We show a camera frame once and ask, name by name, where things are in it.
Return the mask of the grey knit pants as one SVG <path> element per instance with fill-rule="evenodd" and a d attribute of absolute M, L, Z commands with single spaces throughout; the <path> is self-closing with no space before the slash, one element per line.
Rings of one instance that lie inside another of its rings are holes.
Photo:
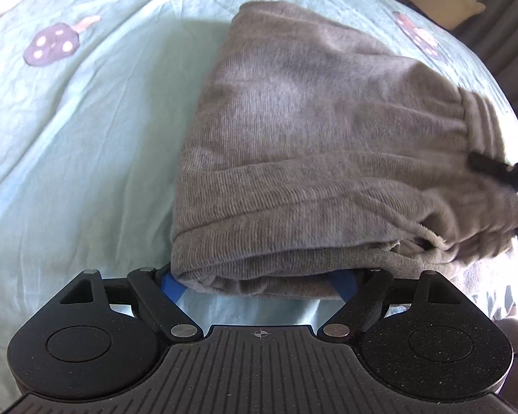
<path fill-rule="evenodd" d="M 354 28 L 242 5 L 183 143 L 171 272 L 204 293 L 332 298 L 331 272 L 452 277 L 511 248 L 490 101 Z"/>

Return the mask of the light blue patterned bedsheet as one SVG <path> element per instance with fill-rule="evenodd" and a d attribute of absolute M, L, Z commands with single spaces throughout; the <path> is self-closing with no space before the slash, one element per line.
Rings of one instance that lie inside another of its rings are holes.
<path fill-rule="evenodd" d="M 25 0 L 0 18 L 0 412 L 12 335 L 85 268 L 160 266 L 177 158 L 251 0 Z M 284 0 L 421 59 L 393 0 Z"/>

